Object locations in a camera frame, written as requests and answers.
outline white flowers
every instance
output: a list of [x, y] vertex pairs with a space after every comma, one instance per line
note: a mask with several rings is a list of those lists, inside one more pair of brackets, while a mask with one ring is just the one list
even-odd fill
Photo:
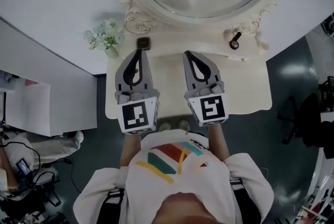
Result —
[[89, 42], [90, 50], [109, 50], [113, 57], [118, 57], [114, 45], [119, 45], [124, 41], [123, 33], [112, 18], [98, 23], [93, 31], [85, 31], [83, 36]]

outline white shirt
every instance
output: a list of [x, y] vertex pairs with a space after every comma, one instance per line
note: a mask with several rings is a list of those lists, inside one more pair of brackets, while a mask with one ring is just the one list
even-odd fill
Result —
[[[218, 222], [242, 223], [230, 178], [243, 180], [263, 221], [271, 208], [273, 191], [254, 161], [248, 154], [237, 154], [221, 162], [205, 149], [207, 144], [206, 138], [179, 129], [148, 135], [129, 165], [127, 223], [152, 223], [162, 202], [178, 192], [195, 194]], [[118, 171], [95, 172], [74, 204], [80, 224], [96, 223]]]

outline shoulder strap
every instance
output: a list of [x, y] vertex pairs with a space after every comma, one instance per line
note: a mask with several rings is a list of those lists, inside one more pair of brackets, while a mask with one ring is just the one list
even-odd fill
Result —
[[112, 223], [118, 223], [121, 215], [121, 204], [124, 197], [123, 188], [114, 188], [109, 191], [107, 198], [104, 200], [100, 209], [97, 224], [106, 224], [110, 222], [112, 216]]
[[253, 200], [247, 193], [247, 190], [241, 179], [230, 180], [232, 190], [238, 203], [243, 224], [260, 224], [261, 214]]

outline white wall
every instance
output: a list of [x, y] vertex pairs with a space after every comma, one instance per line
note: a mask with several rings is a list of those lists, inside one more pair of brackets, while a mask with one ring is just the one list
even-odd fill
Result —
[[3, 21], [0, 21], [0, 69], [50, 85], [51, 135], [97, 126], [97, 79]]
[[[334, 11], [334, 0], [278, 0], [262, 21], [267, 59], [312, 30]], [[82, 33], [93, 21], [123, 8], [117, 0], [0, 0], [0, 16], [53, 52], [92, 74], [106, 72], [103, 52], [90, 52]]]

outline dark floor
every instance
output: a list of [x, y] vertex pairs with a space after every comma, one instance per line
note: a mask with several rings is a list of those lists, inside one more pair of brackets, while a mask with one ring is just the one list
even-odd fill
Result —
[[[289, 133], [291, 126], [277, 120], [276, 116], [278, 108], [288, 96], [295, 96], [297, 105], [300, 105], [309, 94], [317, 92], [317, 77], [306, 39], [300, 39], [269, 60], [267, 66], [272, 95], [271, 110], [249, 115], [230, 115], [230, 119], [223, 124], [223, 130], [231, 154], [249, 153], [259, 167], [269, 169], [268, 181], [276, 198], [284, 196], [291, 199], [289, 203], [297, 204], [296, 200], [303, 198], [308, 190], [318, 149], [306, 148], [297, 138], [289, 145], [283, 145], [281, 140]], [[81, 149], [72, 155], [73, 179], [81, 190], [96, 169], [117, 167], [120, 160], [124, 135], [117, 120], [109, 120], [105, 116], [105, 78], [98, 79], [97, 102], [98, 128], [84, 132], [85, 140]], [[193, 131], [206, 133], [205, 128], [196, 125], [192, 116], [185, 118]], [[179, 117], [168, 119], [174, 128], [179, 120]], [[61, 179], [56, 185], [56, 192], [63, 201], [57, 210], [63, 212], [71, 224], [75, 224], [72, 206], [78, 192], [70, 181], [70, 166], [63, 163], [55, 166]], [[275, 201], [268, 221], [294, 215], [292, 206], [282, 207]]]

